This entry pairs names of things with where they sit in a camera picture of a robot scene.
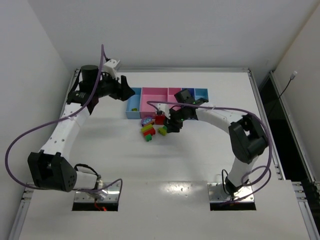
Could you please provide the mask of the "yellow lego brick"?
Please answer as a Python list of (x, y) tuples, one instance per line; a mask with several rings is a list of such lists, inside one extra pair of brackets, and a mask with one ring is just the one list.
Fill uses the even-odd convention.
[(163, 127), (158, 128), (158, 133), (162, 136), (166, 136), (167, 135), (167, 130), (164, 129)]

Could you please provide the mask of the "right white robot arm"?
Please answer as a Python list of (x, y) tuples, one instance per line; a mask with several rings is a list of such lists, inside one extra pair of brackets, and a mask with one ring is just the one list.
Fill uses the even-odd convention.
[(257, 158), (269, 146), (268, 138), (260, 122), (250, 114), (241, 115), (229, 110), (215, 110), (206, 98), (195, 99), (188, 89), (174, 95), (177, 104), (158, 103), (164, 112), (167, 133), (178, 133), (185, 120), (198, 120), (211, 124), (229, 135), (235, 156), (232, 168), (224, 179), (222, 189), (233, 196), (249, 181), (249, 174)]

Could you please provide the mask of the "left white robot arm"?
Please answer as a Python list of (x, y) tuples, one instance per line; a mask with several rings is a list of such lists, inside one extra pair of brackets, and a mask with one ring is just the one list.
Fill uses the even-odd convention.
[(99, 99), (109, 96), (126, 101), (134, 95), (124, 75), (118, 76), (120, 61), (110, 59), (102, 67), (83, 65), (67, 95), (60, 121), (39, 152), (30, 153), (27, 162), (36, 187), (70, 192), (96, 192), (102, 186), (96, 172), (78, 171), (69, 163), (73, 143)]

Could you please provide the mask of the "red round lego piece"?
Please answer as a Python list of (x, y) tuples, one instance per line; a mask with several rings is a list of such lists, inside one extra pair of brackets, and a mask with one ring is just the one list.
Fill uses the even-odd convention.
[(156, 125), (164, 125), (166, 116), (164, 114), (157, 114), (154, 118)]

